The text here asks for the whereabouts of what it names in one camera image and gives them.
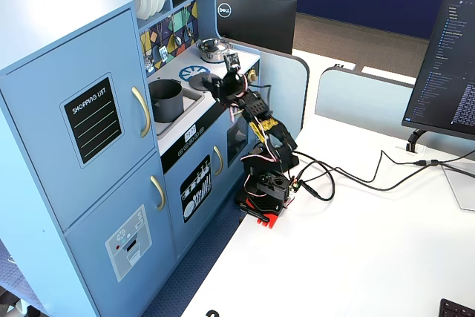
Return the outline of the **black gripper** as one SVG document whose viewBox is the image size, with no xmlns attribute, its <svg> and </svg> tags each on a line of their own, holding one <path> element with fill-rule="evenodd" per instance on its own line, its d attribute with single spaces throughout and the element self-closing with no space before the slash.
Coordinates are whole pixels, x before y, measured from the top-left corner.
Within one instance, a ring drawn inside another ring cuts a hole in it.
<svg viewBox="0 0 475 317">
<path fill-rule="evenodd" d="M 215 101 L 225 106 L 230 106 L 247 91 L 247 79 L 237 71 L 228 71 L 222 79 L 218 75 L 208 73 L 203 85 Z"/>
</svg>

